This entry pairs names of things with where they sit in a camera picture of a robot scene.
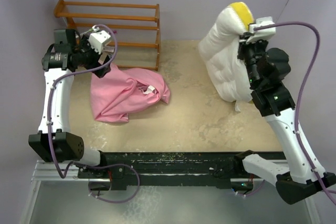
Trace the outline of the white yellow pillow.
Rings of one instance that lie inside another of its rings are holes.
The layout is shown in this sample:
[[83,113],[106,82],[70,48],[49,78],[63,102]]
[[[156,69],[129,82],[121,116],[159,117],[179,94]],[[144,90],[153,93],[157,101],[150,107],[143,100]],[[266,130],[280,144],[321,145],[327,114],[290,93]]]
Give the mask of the white yellow pillow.
[[251,102],[245,64],[238,59],[239,40],[254,17],[244,2],[234,2],[217,16],[198,52],[220,98],[226,102]]

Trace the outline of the pink satin pillowcase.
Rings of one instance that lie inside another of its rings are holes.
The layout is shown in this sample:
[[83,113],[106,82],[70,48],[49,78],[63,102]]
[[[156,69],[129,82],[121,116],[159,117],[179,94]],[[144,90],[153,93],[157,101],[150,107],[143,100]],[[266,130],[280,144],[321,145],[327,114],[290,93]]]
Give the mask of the pink satin pillowcase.
[[148,69],[120,70],[112,64],[103,78],[91,78],[91,110],[99,122],[127,123],[130,113],[141,112],[159,101],[168,104],[170,96],[162,75]]

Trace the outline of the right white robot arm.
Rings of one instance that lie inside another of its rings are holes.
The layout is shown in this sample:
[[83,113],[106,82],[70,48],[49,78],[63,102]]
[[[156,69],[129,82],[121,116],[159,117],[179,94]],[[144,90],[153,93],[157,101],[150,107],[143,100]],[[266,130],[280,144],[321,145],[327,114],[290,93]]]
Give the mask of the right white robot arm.
[[275,133],[288,165],[245,151],[235,156],[233,170],[238,177],[254,174],[271,183],[293,205],[335,185],[335,174],[325,170],[308,143],[298,120],[299,104],[282,82],[291,70],[289,56],[279,48],[268,49],[269,38],[244,33],[238,58],[246,66],[253,103]]

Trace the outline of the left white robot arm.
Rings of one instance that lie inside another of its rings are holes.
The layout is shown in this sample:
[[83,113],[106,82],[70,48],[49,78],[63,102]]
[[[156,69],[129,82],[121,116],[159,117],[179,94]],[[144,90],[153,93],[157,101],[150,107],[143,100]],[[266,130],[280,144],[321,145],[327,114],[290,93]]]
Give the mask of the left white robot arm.
[[112,41],[110,33],[93,26],[90,34],[80,35],[75,29],[54,30],[54,43],[42,58],[45,77],[44,110],[38,132],[28,137],[29,146],[45,162],[73,161],[90,166],[96,178],[108,172],[100,152],[85,147],[80,136],[70,132],[70,91],[79,67],[98,78],[110,71],[112,57],[99,59],[105,45]]

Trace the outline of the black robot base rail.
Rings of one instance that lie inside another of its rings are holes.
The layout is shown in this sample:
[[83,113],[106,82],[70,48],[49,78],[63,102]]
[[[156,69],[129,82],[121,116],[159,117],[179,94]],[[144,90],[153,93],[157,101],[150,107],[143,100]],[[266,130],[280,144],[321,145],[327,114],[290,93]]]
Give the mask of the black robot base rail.
[[110,152],[96,169],[80,168],[79,178],[101,181],[110,189],[127,186],[210,186],[247,194],[254,175],[235,168],[235,152]]

